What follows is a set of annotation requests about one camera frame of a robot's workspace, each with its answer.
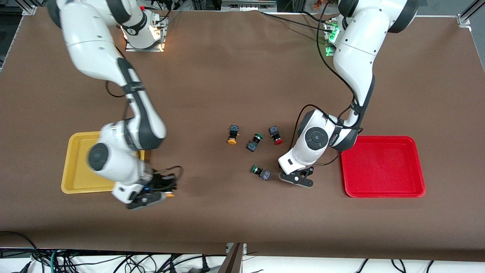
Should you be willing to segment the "red push button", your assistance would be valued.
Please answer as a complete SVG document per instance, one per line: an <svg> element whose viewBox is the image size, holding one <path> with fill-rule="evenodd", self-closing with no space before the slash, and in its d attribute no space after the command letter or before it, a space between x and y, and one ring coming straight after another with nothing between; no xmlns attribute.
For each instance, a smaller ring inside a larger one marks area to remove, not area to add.
<svg viewBox="0 0 485 273"><path fill-rule="evenodd" d="M277 126L272 126L269 129L270 137L274 141L274 145L281 145L283 143L283 140L280 136L280 132L277 128Z"/></svg>

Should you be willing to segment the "green push button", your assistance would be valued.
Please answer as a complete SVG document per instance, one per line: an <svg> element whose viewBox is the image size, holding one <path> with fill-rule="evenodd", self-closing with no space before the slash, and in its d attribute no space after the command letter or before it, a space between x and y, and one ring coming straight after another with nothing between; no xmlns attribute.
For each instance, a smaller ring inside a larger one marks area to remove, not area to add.
<svg viewBox="0 0 485 273"><path fill-rule="evenodd" d="M254 152L258 148L258 145L261 142L262 138L262 135L258 133L254 134L253 138L247 143L246 148L249 151Z"/></svg>
<svg viewBox="0 0 485 273"><path fill-rule="evenodd" d="M257 175L263 181L268 181L271 178L271 172L267 171L266 169L262 169L256 165L252 166L251 173Z"/></svg>

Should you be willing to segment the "brown table cloth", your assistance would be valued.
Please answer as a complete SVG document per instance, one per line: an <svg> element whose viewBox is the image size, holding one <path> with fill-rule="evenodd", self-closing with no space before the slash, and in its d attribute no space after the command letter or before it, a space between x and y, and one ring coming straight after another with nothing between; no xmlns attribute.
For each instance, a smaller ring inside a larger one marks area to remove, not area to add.
<svg viewBox="0 0 485 273"><path fill-rule="evenodd" d="M317 166L312 188L250 173L278 171L304 105L337 115L350 104L314 30L254 11L182 12L166 43L126 57L168 130L151 164L184 174L175 197L128 210L109 192L60 188L71 135L120 120L125 101L74 68L45 8L23 18L0 73L0 231L40 248L218 254L242 242L265 256L485 261L485 72L455 18L418 17L386 37L362 123L362 135L414 139L421 198L350 198L339 162Z"/></svg>

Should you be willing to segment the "red plastic tray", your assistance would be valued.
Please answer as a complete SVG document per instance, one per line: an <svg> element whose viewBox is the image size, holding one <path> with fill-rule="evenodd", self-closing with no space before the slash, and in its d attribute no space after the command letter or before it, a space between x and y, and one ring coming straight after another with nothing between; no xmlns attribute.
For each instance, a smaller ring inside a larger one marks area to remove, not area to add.
<svg viewBox="0 0 485 273"><path fill-rule="evenodd" d="M426 194L416 142L405 135L359 136L341 154L345 193L352 198L421 198Z"/></svg>

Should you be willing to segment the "yellow plastic tray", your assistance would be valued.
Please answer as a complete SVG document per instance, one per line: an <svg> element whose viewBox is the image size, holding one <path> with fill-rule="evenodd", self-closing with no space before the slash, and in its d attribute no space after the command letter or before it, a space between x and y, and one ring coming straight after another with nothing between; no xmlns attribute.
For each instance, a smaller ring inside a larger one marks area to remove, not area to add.
<svg viewBox="0 0 485 273"><path fill-rule="evenodd" d="M149 162L145 161L149 153L130 149L124 139L117 139L114 130L79 132L72 135L68 142L61 185L64 193L97 193L113 190L115 182L92 171L88 163L89 152L97 142L104 142L117 152L122 152L122 155L130 155L131 158L139 160L140 163L135 163L135 166L139 166L142 178L147 178L147 181L154 176Z"/></svg>

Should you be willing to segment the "brown wooden post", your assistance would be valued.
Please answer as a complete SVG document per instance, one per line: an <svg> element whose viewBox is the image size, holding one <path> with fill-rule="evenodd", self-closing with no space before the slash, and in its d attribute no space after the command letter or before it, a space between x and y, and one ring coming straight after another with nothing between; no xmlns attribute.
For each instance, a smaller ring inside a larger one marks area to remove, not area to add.
<svg viewBox="0 0 485 273"><path fill-rule="evenodd" d="M217 273L241 273L241 263L244 257L242 244L235 243Z"/></svg>

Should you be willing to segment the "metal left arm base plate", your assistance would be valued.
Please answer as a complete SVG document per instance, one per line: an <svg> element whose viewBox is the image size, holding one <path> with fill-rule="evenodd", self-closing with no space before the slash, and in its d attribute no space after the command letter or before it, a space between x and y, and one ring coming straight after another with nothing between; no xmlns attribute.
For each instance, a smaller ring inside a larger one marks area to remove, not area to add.
<svg viewBox="0 0 485 273"><path fill-rule="evenodd" d="M326 56L334 56L340 40L341 28L337 20L326 20L324 24L324 40Z"/></svg>

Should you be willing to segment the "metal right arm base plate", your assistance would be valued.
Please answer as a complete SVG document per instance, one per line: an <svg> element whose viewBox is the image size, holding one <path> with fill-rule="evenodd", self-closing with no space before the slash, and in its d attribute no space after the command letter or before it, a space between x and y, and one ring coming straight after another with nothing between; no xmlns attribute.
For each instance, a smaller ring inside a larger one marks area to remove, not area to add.
<svg viewBox="0 0 485 273"><path fill-rule="evenodd" d="M128 52L163 52L167 35L168 17L155 20L140 30L137 36L123 30Z"/></svg>

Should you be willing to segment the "grey metal rail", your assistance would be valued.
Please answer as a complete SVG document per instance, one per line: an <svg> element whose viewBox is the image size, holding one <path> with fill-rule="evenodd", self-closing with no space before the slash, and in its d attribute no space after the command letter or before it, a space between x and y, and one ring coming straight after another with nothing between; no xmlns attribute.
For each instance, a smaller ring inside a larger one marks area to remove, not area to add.
<svg viewBox="0 0 485 273"><path fill-rule="evenodd" d="M277 0L221 0L221 11L277 12Z"/></svg>

